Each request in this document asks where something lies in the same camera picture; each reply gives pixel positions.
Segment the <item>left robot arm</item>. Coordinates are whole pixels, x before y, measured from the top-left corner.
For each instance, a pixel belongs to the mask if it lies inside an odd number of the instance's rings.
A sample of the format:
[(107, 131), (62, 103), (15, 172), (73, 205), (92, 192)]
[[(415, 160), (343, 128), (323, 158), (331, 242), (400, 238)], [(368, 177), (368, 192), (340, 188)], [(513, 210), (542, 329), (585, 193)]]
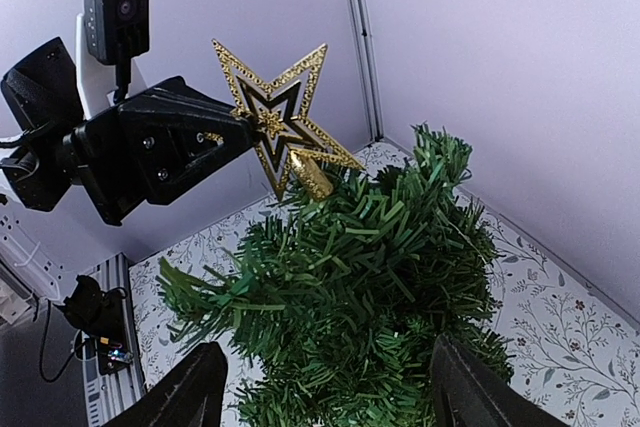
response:
[(257, 137), (254, 121), (181, 76), (86, 118), (76, 66), (58, 37), (15, 64), (1, 93), (22, 129), (2, 139), (1, 171), (22, 205), (50, 212), (79, 185), (112, 226), (143, 202), (173, 203)]

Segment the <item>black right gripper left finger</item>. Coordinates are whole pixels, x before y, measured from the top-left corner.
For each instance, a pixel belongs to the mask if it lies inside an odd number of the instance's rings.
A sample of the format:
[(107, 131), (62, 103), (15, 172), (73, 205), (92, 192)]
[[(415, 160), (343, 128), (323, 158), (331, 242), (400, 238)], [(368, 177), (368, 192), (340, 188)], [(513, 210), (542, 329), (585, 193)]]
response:
[(217, 342), (201, 343), (111, 427), (219, 427), (228, 361)]

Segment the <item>gold star tree topper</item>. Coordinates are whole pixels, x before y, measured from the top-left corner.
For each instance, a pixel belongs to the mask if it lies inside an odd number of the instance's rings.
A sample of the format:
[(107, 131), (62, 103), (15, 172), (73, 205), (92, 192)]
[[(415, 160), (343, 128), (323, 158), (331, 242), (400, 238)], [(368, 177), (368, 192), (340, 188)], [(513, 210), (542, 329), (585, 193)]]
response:
[(328, 52), (321, 44), (274, 79), (266, 81), (220, 41), (212, 41), (235, 107), (231, 115), (255, 127), (254, 150), (275, 197), (281, 201), (296, 176), (321, 201), (333, 184), (321, 168), (331, 164), (362, 171), (364, 166), (310, 116)]

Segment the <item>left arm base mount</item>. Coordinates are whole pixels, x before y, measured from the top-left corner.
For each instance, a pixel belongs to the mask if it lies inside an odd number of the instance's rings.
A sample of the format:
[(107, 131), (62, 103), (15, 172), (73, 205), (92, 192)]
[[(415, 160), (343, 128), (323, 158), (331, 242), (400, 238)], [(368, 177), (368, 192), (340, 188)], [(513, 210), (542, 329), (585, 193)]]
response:
[(127, 297), (124, 287), (103, 291), (93, 277), (78, 275), (73, 293), (60, 308), (66, 320), (95, 344), (101, 375), (119, 372), (133, 361), (125, 328)]

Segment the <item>small green christmas tree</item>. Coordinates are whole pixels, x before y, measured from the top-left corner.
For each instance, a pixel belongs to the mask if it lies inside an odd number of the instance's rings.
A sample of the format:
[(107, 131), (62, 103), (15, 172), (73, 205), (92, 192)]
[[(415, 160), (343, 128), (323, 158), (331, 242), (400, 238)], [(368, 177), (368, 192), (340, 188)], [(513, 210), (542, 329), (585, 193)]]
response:
[(232, 273), (198, 278), (160, 261), (162, 296), (185, 347), (228, 335), (262, 377), (236, 394), (248, 426), (431, 426), (429, 366), (449, 333), (507, 381), (489, 325), (498, 253), (482, 208), (461, 204), (471, 146), (426, 125), (413, 156), (376, 176), (334, 166), (333, 193), (294, 183), (285, 213), (253, 223)]

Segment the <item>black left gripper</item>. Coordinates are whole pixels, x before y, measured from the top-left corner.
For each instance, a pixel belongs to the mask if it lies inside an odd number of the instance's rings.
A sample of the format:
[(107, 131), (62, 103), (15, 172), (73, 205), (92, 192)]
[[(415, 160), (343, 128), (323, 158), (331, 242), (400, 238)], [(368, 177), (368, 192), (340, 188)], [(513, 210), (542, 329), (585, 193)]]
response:
[(255, 144), (251, 122), (175, 76), (72, 130), (73, 166), (101, 219), (169, 205)]

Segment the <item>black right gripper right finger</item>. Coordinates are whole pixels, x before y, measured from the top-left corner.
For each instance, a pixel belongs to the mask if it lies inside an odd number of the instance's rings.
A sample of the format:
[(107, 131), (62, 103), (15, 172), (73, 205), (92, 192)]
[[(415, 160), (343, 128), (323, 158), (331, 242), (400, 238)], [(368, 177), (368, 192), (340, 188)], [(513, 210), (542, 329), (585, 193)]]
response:
[(438, 336), (430, 364), (437, 426), (544, 427), (563, 423), (515, 392), (448, 334)]

